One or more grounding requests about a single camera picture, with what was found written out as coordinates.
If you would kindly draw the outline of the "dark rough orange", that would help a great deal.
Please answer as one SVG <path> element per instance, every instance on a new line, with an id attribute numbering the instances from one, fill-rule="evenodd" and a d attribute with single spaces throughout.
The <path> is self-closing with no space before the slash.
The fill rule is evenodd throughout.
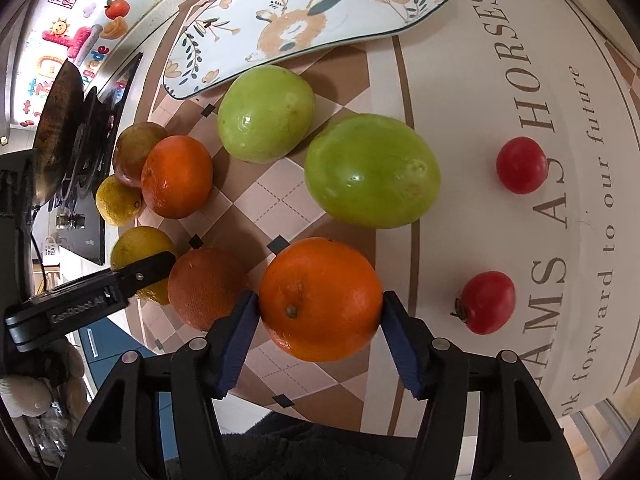
<path id="1" fill-rule="evenodd" d="M 242 264 L 224 249 L 202 247 L 181 256 L 168 278 L 168 299 L 178 318 L 207 332 L 228 316 L 250 281 Z"/>

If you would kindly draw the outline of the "colourful wall stickers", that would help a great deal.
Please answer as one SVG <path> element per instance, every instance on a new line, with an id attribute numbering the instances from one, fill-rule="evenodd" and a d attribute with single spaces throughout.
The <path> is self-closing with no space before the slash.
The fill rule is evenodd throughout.
<path id="1" fill-rule="evenodd" d="M 38 122 L 65 62 L 88 86 L 126 34 L 126 0 L 36 0 L 17 50 L 12 120 L 22 128 Z"/>

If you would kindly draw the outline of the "large green apple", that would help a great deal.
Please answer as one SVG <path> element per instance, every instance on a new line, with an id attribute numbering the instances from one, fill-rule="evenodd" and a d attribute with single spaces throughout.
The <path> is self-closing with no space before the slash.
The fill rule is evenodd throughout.
<path id="1" fill-rule="evenodd" d="M 305 181 L 311 197 L 336 220 L 395 229 L 431 208 L 442 177 L 430 147 L 409 126 L 355 114 L 332 122 L 311 141 Z"/>

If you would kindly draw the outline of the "black gas stove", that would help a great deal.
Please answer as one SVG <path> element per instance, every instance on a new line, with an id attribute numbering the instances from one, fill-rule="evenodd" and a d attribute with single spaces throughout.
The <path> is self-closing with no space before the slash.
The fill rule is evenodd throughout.
<path id="1" fill-rule="evenodd" d="M 102 90 L 91 88 L 84 96 L 70 164 L 49 205 L 58 244 L 98 266 L 105 263 L 105 221 L 94 198 L 111 173 L 120 118 L 141 60 L 136 54 Z"/>

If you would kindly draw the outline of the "red cherry tomato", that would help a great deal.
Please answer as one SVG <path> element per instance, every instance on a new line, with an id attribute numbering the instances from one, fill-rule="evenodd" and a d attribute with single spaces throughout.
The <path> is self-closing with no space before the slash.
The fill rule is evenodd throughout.
<path id="1" fill-rule="evenodd" d="M 515 287 L 499 271 L 487 271 L 471 278 L 454 302 L 452 315 L 474 334 L 489 335 L 506 325 L 515 310 Z"/>
<path id="2" fill-rule="evenodd" d="M 540 145 L 528 136 L 518 136 L 503 145 L 496 159 L 498 178 L 514 194 L 538 190 L 548 178 L 548 159 Z"/>

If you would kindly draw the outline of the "black frying pan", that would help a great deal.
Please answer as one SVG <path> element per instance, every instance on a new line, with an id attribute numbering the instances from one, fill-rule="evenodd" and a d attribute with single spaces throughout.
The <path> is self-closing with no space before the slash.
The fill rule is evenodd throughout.
<path id="1" fill-rule="evenodd" d="M 60 187 L 72 158 L 84 106 L 84 87 L 78 68 L 63 62 L 42 109 L 34 150 L 32 206 L 46 204 Z"/>

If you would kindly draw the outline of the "yellow lemon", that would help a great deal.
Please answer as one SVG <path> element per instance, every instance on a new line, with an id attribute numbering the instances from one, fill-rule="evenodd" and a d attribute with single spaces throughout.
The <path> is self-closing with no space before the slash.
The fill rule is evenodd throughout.
<path id="1" fill-rule="evenodd" d="M 119 237 L 111 253 L 111 269 L 118 270 L 130 263 L 160 254 L 171 252 L 179 257 L 178 249 L 170 237 L 152 226 L 135 226 Z M 161 306 L 169 304 L 168 279 L 137 291 L 140 299 L 153 301 Z"/>
<path id="2" fill-rule="evenodd" d="M 124 226 L 142 213 L 143 197 L 138 188 L 122 184 L 114 174 L 96 191 L 96 209 L 110 226 Z"/>

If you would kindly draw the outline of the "small shiny tangerine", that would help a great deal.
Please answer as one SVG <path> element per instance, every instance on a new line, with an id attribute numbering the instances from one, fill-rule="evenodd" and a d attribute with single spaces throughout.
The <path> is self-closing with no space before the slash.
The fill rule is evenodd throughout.
<path id="1" fill-rule="evenodd" d="M 168 136 L 145 159 L 145 205 L 163 218 L 189 217 L 206 203 L 213 176 L 212 158 L 203 143 L 190 136 Z"/>

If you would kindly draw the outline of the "floral oval ceramic plate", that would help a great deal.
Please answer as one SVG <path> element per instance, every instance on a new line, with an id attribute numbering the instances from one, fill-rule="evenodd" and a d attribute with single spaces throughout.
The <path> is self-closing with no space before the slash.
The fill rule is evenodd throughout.
<path id="1" fill-rule="evenodd" d="M 185 100 L 255 66 L 397 35 L 448 0 L 208 0 L 188 18 L 163 74 Z"/>

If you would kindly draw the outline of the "large bright orange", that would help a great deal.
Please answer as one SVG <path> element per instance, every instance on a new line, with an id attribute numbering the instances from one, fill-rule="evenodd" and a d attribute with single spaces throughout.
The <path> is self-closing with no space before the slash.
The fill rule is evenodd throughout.
<path id="1" fill-rule="evenodd" d="M 369 260 L 337 240 L 311 237 L 279 252 L 258 289 L 274 344 L 307 362 L 346 359 L 378 331 L 383 289 Z"/>

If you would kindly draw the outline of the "checkered printed table mat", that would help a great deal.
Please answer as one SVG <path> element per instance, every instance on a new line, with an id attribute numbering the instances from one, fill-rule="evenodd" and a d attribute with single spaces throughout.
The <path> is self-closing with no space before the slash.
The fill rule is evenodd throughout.
<path id="1" fill-rule="evenodd" d="M 182 220 L 140 217 L 181 250 L 192 240 L 233 252 L 253 283 L 270 244 L 327 237 L 357 248 L 432 333 L 486 356 L 516 352 L 555 414 L 602 429 L 639 417 L 639 74 L 567 0 L 449 0 L 394 38 L 292 60 L 317 96 L 314 131 L 355 113 L 411 126 L 434 152 L 442 185 L 419 221 L 361 229 L 309 195 L 306 152 L 267 166 L 221 147 L 220 92 L 163 99 L 153 119 L 205 144 L 213 193 Z M 548 159 L 538 190 L 514 194 L 496 159 L 518 136 Z M 452 315 L 475 275 L 499 271 L 515 310 L 498 332 Z"/>

